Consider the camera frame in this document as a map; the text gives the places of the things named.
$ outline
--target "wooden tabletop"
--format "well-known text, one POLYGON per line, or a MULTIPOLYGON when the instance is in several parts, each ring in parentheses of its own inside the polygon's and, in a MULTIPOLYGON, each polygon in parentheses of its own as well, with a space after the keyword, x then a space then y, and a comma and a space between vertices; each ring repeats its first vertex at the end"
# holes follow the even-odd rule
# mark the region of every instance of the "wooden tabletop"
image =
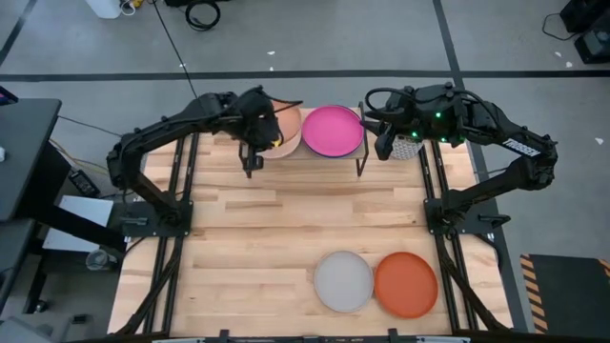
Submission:
MULTIPOLYGON (((371 149, 374 142, 369 136, 371 149)), ((372 154, 360 178, 349 159, 266 160, 265 169, 248 179, 236 150, 237 143, 225 135, 200 138, 193 232, 184 244, 172 336, 218 336, 221 329, 231 330, 231 336, 384 335, 389 328, 399 334, 450 332, 417 158, 382 162, 372 154), (411 320, 386 313, 375 298, 356 313, 333 312, 317 298, 313 278, 320 258, 339 250, 357 252, 371 267, 392 252, 418 254, 437 275, 436 305, 411 320)), ((441 145, 441 150, 449 186, 473 185, 466 146, 441 145)), ((168 145, 147 159, 145 174, 161 189, 168 187, 173 152, 174 145, 168 145)), ((433 177, 437 187, 434 169, 433 177)), ((461 242, 473 289, 510 326, 493 249, 472 236, 462 236, 461 242)), ((110 333, 125 324, 148 292, 156 246, 157 239, 148 238, 127 256, 110 333)), ((157 329, 164 293, 159 299, 157 329)), ((457 307, 464 327, 461 296, 457 307)))

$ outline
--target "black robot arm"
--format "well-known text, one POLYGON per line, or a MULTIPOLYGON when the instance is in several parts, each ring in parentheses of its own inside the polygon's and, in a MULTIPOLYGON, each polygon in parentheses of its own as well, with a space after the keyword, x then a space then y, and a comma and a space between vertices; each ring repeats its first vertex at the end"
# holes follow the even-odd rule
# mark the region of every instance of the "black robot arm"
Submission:
POLYGON ((398 135, 417 142, 437 140, 453 147, 466 140, 496 144, 520 155, 502 174, 463 191, 444 193, 438 217, 446 225, 455 224, 481 201, 515 189, 541 190, 555 177, 557 143, 549 135, 539 136, 516 125, 493 103, 451 83, 420 89, 376 89, 367 93, 365 102, 371 109, 365 116, 376 121, 365 121, 363 125, 377 135, 375 148, 381 160, 389 157, 398 135), (378 92, 391 93, 381 109, 373 107, 369 100, 378 92))
POLYGON ((140 171, 143 155, 194 132, 224 131, 247 144, 249 158, 258 161, 256 165, 262 168, 262 157, 255 154, 281 144, 282 140, 271 99, 262 87, 240 96, 232 92, 206 93, 191 101, 182 112, 123 135, 107 157, 112 184, 121 190, 132 189, 156 212, 179 219, 174 194, 158 189, 140 171))

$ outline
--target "white plate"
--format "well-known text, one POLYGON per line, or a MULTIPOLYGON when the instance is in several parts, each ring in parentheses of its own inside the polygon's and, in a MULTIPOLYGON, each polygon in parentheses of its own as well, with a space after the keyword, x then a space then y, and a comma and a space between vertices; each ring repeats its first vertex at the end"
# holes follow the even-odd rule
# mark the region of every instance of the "white plate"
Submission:
POLYGON ((315 291, 324 305, 341 313, 360 310, 373 296, 373 272, 354 252, 332 252, 320 260, 315 291))

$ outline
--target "magenta plate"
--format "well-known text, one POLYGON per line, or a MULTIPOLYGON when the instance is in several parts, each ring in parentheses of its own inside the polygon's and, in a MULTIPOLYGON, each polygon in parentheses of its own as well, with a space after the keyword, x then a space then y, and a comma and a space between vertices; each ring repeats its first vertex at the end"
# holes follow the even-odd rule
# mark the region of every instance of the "magenta plate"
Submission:
POLYGON ((303 140, 310 149, 325 157, 343 157, 362 143, 364 129, 360 117, 342 106, 313 110, 303 122, 303 140))

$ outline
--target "gray floor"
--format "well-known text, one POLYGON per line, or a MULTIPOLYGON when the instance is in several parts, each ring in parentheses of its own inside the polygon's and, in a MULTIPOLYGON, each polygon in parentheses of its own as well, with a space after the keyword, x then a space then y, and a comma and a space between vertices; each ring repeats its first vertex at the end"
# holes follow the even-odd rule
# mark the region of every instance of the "gray floor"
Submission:
MULTIPOLYGON (((541 33, 544 15, 560 10, 566 2, 443 0, 461 70, 610 69, 608 65, 583 65, 572 42, 556 41, 541 33)), ((0 11, 0 44, 26 3, 13 1, 9 10, 0 11)), ((271 67, 275 71, 449 70, 435 9, 428 0, 235 0, 220 3, 220 7, 223 17, 218 27, 201 33, 188 29, 180 11, 160 6, 190 71, 269 71, 271 67)), ((555 19, 549 22, 549 30, 566 34, 555 19)), ((3 74, 130 72, 181 72, 150 5, 145 4, 133 17, 104 21, 95 18, 84 1, 39 0, 0 66, 0 78, 3 74)), ((418 87, 444 81, 394 77, 234 79, 195 80, 194 87, 198 93, 240 92, 261 84, 274 96, 303 99, 308 106, 352 106, 374 87, 418 87)), ((557 179, 552 187, 542 192, 513 192, 498 199, 500 212, 513 217, 505 232, 515 267, 516 257, 523 252, 610 259, 610 232, 605 229, 610 222, 605 211, 610 186, 603 176, 610 161, 610 137, 606 136, 610 79, 485 78, 464 82, 469 90, 503 108, 513 121, 559 140, 557 179), (600 145, 595 138, 606 142, 600 145)), ((3 86, 22 97, 59 98, 64 103, 62 115, 117 132, 180 111, 192 98, 186 81, 5 82, 3 86)), ((115 142, 115 137, 61 120, 52 137, 75 157, 101 164, 115 142)), ((489 169, 504 167, 515 158, 502 149, 484 148, 483 152, 489 169)), ((106 178, 96 177, 95 181, 103 192, 114 192, 106 178)), ((27 278, 27 274, 23 271, 20 277, 27 278)), ((50 313, 68 315, 95 309, 91 310, 96 313, 94 329, 87 334, 101 334, 112 296, 91 294, 110 294, 107 289, 116 282, 115 276, 96 282, 86 275, 71 277, 71 283, 83 285, 79 290, 91 292, 81 292, 84 301, 62 297, 66 290, 57 290, 51 281, 45 293, 61 301, 50 313)))

